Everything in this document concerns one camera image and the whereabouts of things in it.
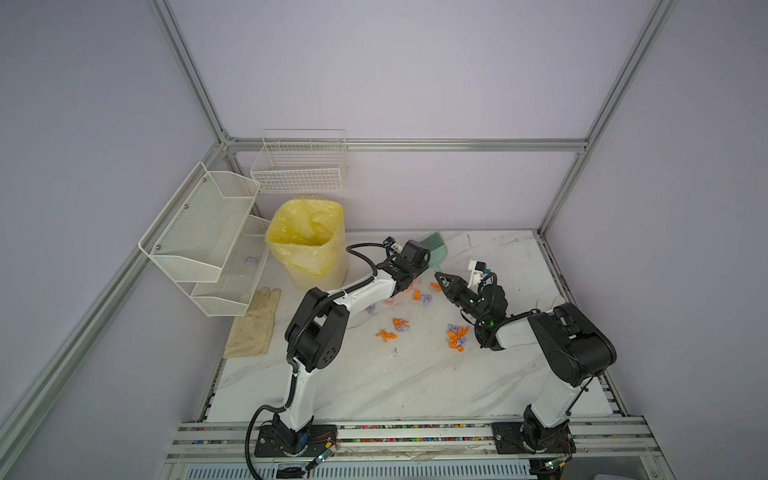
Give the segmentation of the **green hand brush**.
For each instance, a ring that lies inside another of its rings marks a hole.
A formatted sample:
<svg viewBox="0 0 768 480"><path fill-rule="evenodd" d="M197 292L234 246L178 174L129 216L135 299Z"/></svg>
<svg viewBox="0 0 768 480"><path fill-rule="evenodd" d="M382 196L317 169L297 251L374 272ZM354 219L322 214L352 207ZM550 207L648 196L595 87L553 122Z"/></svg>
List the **green hand brush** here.
<svg viewBox="0 0 768 480"><path fill-rule="evenodd" d="M442 264L448 258L448 247L440 232L427 235L420 243L429 250L429 267L435 272L442 271Z"/></svg>

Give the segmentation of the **pink dustpan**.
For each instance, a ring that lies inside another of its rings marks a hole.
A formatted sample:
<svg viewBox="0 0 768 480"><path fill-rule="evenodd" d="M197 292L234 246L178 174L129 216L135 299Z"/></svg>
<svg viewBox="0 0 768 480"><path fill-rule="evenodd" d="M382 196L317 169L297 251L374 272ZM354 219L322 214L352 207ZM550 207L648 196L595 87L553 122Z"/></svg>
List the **pink dustpan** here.
<svg viewBox="0 0 768 480"><path fill-rule="evenodd" d="M413 297L413 290L412 289L408 289L408 290L405 290L403 292L397 293L393 297L390 297L390 298L386 299L384 301L384 303L387 306L392 306L392 305L399 304L399 303L402 303L402 302L407 301L407 300L411 300L412 297Z"/></svg>

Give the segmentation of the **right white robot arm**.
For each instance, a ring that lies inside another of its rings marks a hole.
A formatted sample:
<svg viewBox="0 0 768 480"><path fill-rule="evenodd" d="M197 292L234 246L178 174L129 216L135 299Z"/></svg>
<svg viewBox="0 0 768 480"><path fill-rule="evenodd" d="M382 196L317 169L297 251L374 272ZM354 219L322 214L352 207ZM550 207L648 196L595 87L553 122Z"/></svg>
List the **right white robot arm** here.
<svg viewBox="0 0 768 480"><path fill-rule="evenodd" d="M496 273L482 262L470 264L468 280L442 272L435 279L472 325L482 349L498 352L535 343L549 367L544 386L525 407L522 420L492 425L497 451L570 453L573 407L592 381L615 363L617 353L611 341L570 302L509 315Z"/></svg>

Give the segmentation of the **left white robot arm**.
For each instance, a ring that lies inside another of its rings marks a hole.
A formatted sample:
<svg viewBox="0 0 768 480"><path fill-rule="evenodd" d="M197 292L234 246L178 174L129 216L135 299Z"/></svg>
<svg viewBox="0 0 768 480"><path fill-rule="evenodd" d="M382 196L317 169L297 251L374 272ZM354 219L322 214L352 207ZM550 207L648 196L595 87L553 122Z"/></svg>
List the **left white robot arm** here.
<svg viewBox="0 0 768 480"><path fill-rule="evenodd" d="M401 245L392 237L380 243L352 244L346 252L362 260L370 268L369 274L337 290L308 290L285 332L291 377L271 425L279 445L290 455L300 453L310 442L315 396L312 376L340 353L350 318L405 291L428 270L431 260L424 242L409 240Z"/></svg>

